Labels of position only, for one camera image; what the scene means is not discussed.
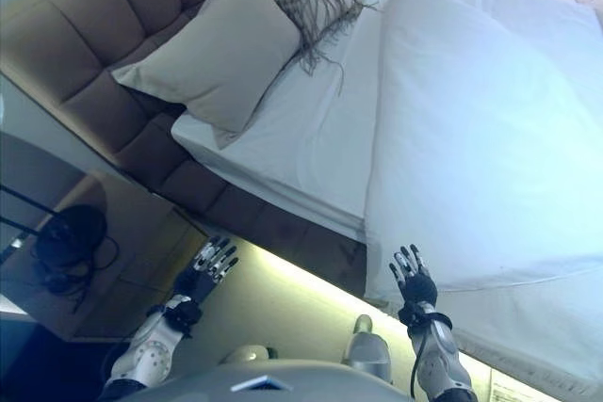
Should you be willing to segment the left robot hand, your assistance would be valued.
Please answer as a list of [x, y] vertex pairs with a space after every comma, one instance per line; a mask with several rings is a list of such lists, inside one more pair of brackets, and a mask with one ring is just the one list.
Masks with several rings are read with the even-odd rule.
[[173, 294], [201, 303], [236, 266], [236, 245], [229, 237], [214, 236], [195, 253], [176, 277]]

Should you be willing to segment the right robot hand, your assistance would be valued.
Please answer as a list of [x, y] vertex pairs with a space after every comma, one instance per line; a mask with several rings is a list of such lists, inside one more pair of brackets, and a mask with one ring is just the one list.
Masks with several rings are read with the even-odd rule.
[[417, 246], [401, 246], [393, 254], [389, 269], [405, 305], [435, 312], [437, 288]]

